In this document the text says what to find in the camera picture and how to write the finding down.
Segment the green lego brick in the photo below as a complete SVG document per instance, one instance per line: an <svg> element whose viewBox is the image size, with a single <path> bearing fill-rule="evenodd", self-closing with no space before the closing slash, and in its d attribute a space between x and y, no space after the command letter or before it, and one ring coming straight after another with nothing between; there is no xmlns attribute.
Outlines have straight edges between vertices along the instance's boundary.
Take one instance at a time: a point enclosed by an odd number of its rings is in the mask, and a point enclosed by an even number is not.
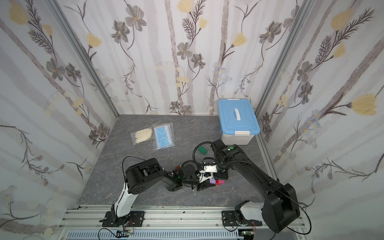
<svg viewBox="0 0 384 240"><path fill-rule="evenodd" d="M203 146L199 146L198 147L198 151L203 154L203 155L206 155L208 153L207 149Z"/></svg>

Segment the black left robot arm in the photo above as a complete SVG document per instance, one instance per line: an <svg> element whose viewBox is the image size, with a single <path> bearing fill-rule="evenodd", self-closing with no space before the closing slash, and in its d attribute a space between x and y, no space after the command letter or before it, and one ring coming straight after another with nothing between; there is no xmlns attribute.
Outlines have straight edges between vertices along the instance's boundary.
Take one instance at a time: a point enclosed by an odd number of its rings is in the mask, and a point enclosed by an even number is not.
<svg viewBox="0 0 384 240"><path fill-rule="evenodd" d="M179 168L166 171L157 159L152 158L130 166L123 173L123 189L111 207L114 224L127 219L137 196L152 186L162 185L169 192L176 192L183 187L197 189L210 184L218 170L215 163L204 165L186 161Z"/></svg>

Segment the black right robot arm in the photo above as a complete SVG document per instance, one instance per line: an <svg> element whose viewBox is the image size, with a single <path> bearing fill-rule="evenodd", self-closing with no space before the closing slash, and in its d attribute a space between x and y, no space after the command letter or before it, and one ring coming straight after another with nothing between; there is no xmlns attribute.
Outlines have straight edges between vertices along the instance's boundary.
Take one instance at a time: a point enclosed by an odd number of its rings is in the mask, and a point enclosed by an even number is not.
<svg viewBox="0 0 384 240"><path fill-rule="evenodd" d="M243 201L235 207L234 218L238 225L246 225L254 221L264 222L270 230L278 234L288 228L301 216L303 208L298 203L297 194L290 184L281 184L273 179L247 156L238 145L225 145L222 140L207 142L213 151L209 162L198 162L192 157L193 163L200 171L197 188L208 181L205 173L211 173L215 180L227 180L229 170L239 172L264 198L259 206L250 201Z"/></svg>

